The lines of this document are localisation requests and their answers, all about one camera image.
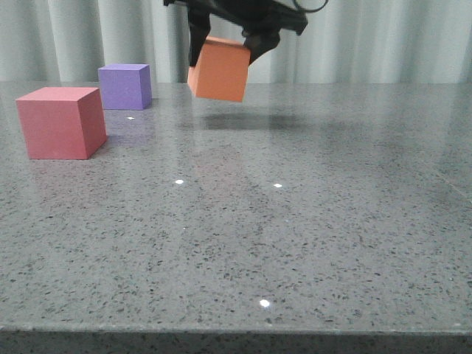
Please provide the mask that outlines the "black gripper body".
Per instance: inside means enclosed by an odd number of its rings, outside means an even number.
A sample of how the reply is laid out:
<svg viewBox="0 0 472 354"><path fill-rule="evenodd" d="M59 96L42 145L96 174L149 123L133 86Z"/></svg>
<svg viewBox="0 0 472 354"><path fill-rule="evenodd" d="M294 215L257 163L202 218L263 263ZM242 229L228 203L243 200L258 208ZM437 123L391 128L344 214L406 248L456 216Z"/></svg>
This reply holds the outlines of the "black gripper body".
<svg viewBox="0 0 472 354"><path fill-rule="evenodd" d="M223 18L241 26L246 32L292 30L301 35L308 19L306 15L278 1L163 1L164 6L182 4Z"/></svg>

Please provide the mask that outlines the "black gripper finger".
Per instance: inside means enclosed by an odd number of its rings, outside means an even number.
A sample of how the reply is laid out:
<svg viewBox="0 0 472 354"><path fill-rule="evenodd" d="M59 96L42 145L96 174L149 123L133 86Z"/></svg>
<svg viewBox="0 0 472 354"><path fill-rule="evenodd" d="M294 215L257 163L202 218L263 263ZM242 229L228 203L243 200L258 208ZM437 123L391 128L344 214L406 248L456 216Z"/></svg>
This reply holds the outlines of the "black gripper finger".
<svg viewBox="0 0 472 354"><path fill-rule="evenodd" d="M243 29L242 36L245 38L243 45L250 51L249 65L276 48L280 42L280 32L275 29L262 32Z"/></svg>
<svg viewBox="0 0 472 354"><path fill-rule="evenodd" d="M189 66L195 67L211 30L209 13L194 7L187 9L187 20L190 32Z"/></svg>

